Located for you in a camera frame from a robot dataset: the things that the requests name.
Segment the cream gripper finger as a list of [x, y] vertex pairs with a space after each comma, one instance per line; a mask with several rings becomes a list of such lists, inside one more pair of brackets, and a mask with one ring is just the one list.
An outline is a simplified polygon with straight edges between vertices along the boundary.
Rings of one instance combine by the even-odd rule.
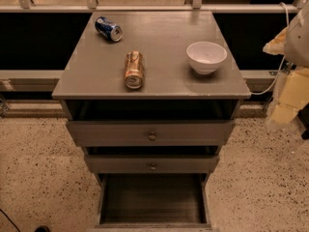
[[281, 72], [267, 109], [267, 125], [284, 127], [309, 103], [309, 69], [297, 67], [290, 73]]
[[270, 55], [283, 55], [288, 28], [284, 28], [277, 36], [263, 47], [263, 52]]

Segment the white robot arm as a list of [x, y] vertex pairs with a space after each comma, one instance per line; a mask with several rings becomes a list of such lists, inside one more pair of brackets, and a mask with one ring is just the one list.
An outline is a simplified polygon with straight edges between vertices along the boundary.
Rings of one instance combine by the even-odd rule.
[[286, 77], [269, 119], [277, 125], [289, 124], [309, 103], [309, 3], [298, 12], [290, 24], [266, 43], [263, 52], [283, 55], [296, 65]]

